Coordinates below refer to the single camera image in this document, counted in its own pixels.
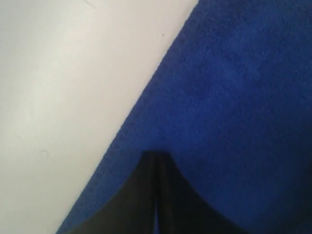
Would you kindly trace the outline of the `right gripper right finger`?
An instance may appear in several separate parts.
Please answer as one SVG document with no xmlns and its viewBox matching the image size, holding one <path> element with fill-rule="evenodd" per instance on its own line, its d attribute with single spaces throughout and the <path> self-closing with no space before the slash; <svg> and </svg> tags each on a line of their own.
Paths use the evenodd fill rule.
<svg viewBox="0 0 312 234">
<path fill-rule="evenodd" d="M 245 234 L 206 203 L 167 152 L 156 152 L 156 211 L 160 234 Z"/>
</svg>

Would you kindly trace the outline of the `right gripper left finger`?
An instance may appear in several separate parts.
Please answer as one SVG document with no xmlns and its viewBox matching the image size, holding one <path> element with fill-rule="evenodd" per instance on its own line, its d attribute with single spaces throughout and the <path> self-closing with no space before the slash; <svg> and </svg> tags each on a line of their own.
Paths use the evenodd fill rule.
<svg viewBox="0 0 312 234">
<path fill-rule="evenodd" d="M 69 234 L 151 234 L 156 198 L 156 155 L 144 152 L 124 185 Z"/>
</svg>

